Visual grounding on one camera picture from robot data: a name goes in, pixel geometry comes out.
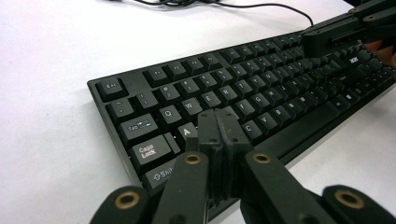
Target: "cable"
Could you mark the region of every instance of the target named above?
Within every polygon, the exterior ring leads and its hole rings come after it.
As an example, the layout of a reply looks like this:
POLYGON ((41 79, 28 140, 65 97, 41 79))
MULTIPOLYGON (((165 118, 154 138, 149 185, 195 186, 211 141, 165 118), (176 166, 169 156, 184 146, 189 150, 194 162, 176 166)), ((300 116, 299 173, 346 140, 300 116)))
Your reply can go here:
POLYGON ((283 5, 283 4, 278 4, 278 3, 263 3, 263 4, 257 4, 257 5, 247 5, 247 6, 236 6, 236 5, 228 5, 228 4, 224 4, 221 3, 220 0, 159 0, 160 2, 147 2, 144 0, 134 0, 138 3, 142 3, 145 5, 150 5, 150 6, 160 6, 160 5, 164 5, 167 7, 186 7, 189 6, 195 2, 202 2, 202 3, 206 3, 206 4, 216 4, 222 7, 235 7, 235 8, 249 8, 249 7, 284 7, 287 8, 289 10, 292 10, 294 12, 297 12, 303 16, 305 16, 309 22, 311 23, 311 25, 314 25, 314 22, 312 21, 311 17, 309 15, 307 15, 306 13, 298 10, 297 8, 294 7, 290 7, 287 5, 283 5))

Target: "white surface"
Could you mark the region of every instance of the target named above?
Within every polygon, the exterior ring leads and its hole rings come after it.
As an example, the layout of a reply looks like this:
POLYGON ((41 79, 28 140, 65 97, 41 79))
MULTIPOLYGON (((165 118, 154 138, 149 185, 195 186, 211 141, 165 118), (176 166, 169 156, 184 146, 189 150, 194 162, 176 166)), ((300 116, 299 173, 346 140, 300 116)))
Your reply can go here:
MULTIPOLYGON (((342 1, 279 2, 315 22, 349 9, 342 1)), ((129 184, 88 80, 308 25, 277 7, 198 4, 171 10, 102 0, 1 1, 0 223, 87 223, 108 193, 129 184)), ((396 214, 395 97, 393 90, 369 105, 291 171, 317 192, 340 182, 374 189, 369 195, 396 214), (354 141, 345 141, 343 133, 354 141), (362 147, 367 149, 357 153, 362 147)), ((213 223, 241 223, 234 210, 213 223)))

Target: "hand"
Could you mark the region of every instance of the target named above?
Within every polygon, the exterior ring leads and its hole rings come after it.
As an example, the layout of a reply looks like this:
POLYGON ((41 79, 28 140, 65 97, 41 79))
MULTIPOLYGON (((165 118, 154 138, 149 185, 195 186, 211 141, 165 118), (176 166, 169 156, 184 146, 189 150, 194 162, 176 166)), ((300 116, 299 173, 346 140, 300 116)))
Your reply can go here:
POLYGON ((382 45, 382 40, 370 44, 364 44, 367 50, 372 53, 375 53, 379 60, 381 60, 385 64, 392 66, 393 68, 396 68, 396 53, 393 53, 393 48, 396 47, 390 46, 378 50, 381 47, 381 45, 382 45))

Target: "keyboard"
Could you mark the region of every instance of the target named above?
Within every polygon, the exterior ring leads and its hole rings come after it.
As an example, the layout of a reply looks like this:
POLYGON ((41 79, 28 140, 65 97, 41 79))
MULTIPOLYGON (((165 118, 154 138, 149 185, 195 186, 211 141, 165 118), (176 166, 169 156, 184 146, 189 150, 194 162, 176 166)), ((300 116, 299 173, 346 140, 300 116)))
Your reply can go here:
MULTIPOLYGON (((299 32, 90 80, 134 186, 161 194, 197 116, 234 114, 255 149, 288 163, 394 83, 360 43, 305 58, 299 32)), ((211 205, 213 218, 235 200, 211 205)))

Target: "brass insert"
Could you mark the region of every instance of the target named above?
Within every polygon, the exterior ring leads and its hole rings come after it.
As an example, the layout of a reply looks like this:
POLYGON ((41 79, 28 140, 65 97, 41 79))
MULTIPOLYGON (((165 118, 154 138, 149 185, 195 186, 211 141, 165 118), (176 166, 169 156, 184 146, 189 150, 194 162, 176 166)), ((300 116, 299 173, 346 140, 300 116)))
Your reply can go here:
POLYGON ((334 193, 334 196, 338 202, 345 206, 356 209, 364 207, 364 200, 349 190, 339 189, 334 193))
POLYGON ((263 154, 263 153, 256 153, 253 156, 254 161, 262 164, 269 163, 271 161, 271 157, 263 154))
POLYGON ((184 161, 188 164, 194 165, 201 162, 201 157, 195 154, 187 155, 184 161))
POLYGON ((140 196, 138 193, 134 191, 126 191, 117 197, 115 204, 119 209, 128 209, 137 205, 139 200, 140 196))

